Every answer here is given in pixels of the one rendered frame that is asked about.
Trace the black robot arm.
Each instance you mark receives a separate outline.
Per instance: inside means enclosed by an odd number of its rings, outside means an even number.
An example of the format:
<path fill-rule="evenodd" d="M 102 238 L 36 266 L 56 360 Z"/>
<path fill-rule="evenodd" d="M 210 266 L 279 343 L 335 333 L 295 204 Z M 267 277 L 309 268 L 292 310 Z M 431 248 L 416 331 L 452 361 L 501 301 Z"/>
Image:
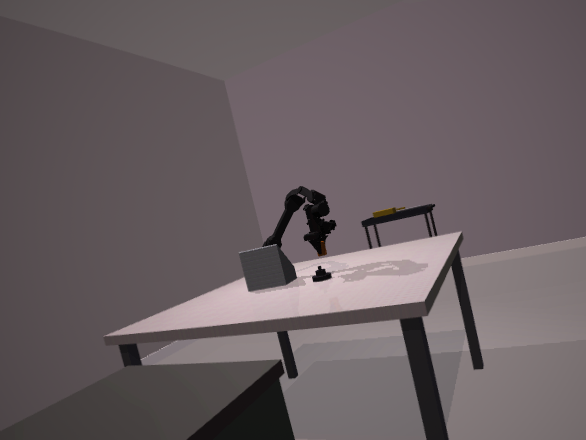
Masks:
<path fill-rule="evenodd" d="M 301 194 L 305 197 L 302 199 L 302 197 L 298 196 L 297 194 Z M 295 211 L 297 211 L 300 208 L 300 206 L 305 203 L 305 198 L 308 200 L 308 202 L 314 204 L 314 205 L 306 204 L 303 208 L 303 211 L 305 210 L 305 212 L 306 212 L 307 220 L 327 216 L 329 214 L 330 210 L 329 210 L 329 206 L 327 205 L 328 202 L 326 201 L 325 195 L 323 195 L 315 190 L 309 190 L 303 186 L 300 186 L 297 189 L 291 190 L 286 196 L 286 200 L 284 202 L 285 210 L 284 210 L 284 212 L 283 212 L 283 214 L 282 214 L 282 216 L 276 226 L 276 229 L 275 229 L 273 235 L 271 235 L 270 237 L 267 238 L 267 240 L 264 242 L 262 247 L 277 244 L 279 246 L 279 248 L 281 248 L 281 246 L 282 246 L 281 238 L 284 234 L 284 231 L 285 231 L 293 213 Z M 321 218 L 319 218 L 318 230 L 320 230 L 321 227 L 324 229 L 327 229 L 327 230 L 335 230 L 336 226 L 337 225 L 335 223 L 335 220 L 330 220 L 328 222 L 328 221 L 325 221 L 324 218 L 322 218 L 322 221 L 321 221 Z"/>

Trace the orange knob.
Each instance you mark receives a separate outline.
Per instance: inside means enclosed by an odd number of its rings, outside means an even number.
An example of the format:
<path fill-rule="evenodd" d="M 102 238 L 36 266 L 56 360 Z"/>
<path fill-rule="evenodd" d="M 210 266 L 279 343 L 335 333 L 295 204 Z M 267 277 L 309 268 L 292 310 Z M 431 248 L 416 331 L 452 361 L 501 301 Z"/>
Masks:
<path fill-rule="evenodd" d="M 326 251 L 326 247 L 325 247 L 325 243 L 324 241 L 321 241 L 321 250 L 322 250 L 322 254 L 319 254 L 318 252 L 318 256 L 324 256 L 327 255 L 327 251 Z"/>

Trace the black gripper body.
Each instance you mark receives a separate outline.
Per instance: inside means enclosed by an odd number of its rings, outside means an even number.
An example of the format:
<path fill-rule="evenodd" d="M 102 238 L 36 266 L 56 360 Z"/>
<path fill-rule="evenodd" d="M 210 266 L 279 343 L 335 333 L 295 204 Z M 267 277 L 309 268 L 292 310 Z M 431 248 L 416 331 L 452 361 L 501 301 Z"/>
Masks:
<path fill-rule="evenodd" d="M 310 232 L 304 235 L 304 241 L 319 239 L 320 237 L 326 236 L 325 234 L 331 233 L 330 230 L 322 227 L 318 230 L 319 218 L 308 220 L 307 225 L 309 225 Z"/>

